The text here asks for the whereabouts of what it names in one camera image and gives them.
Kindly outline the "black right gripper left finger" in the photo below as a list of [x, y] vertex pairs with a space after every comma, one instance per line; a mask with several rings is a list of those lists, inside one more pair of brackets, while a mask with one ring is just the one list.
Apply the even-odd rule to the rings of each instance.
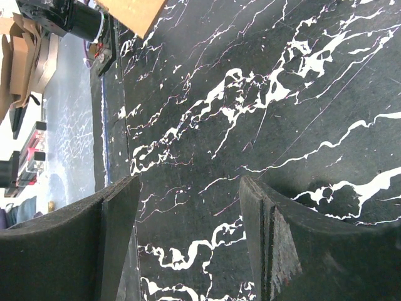
[[115, 300], [140, 198], [127, 176], [1, 231], [2, 300]]

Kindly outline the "brown cardboard box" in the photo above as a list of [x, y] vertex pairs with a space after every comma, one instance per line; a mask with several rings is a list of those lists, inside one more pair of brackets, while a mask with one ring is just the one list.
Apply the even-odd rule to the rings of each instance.
[[95, 2], [141, 39], [147, 37], [167, 4], [167, 0], [99, 0]]

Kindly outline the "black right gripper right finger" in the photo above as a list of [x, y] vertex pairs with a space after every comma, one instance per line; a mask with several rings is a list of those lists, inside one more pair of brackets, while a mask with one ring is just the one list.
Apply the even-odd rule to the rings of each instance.
[[399, 300], [400, 223], [356, 226], [243, 176], [242, 219], [258, 300]]

